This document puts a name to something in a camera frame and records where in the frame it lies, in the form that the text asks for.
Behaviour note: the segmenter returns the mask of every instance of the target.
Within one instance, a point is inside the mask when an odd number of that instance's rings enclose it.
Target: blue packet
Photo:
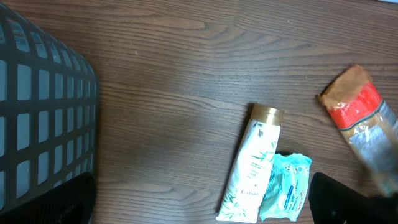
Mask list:
[[[312,160],[301,154],[274,156],[267,192],[262,199],[260,217],[297,221],[304,206]]]

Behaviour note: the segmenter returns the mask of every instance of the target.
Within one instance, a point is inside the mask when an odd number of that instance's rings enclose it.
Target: gold cap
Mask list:
[[[268,105],[254,104],[250,119],[266,124],[278,125],[282,123],[285,111]]]

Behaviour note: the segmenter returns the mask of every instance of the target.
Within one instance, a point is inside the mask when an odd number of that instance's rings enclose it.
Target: plastic packaging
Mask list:
[[[384,195],[397,192],[398,122],[369,74],[359,65],[351,66],[320,101]]]
[[[217,220],[257,222],[271,175],[283,115],[282,110],[254,105]]]
[[[260,208],[262,221],[266,218],[297,220],[307,195],[311,162],[301,154],[274,156],[274,167]]]

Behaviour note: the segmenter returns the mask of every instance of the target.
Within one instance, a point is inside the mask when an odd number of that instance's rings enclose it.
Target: brown wooden floor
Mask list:
[[[79,51],[102,81],[96,223],[216,223],[253,102],[287,110],[279,151],[309,155],[312,175],[375,191],[316,95],[360,63],[398,112],[398,4],[3,2]],[[298,223],[313,223],[308,201]]]

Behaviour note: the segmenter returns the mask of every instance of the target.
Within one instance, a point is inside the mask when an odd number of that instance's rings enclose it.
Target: tissue packet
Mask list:
[[[307,195],[311,162],[301,154],[274,156],[274,166],[260,208],[262,221],[266,218],[297,220]]]

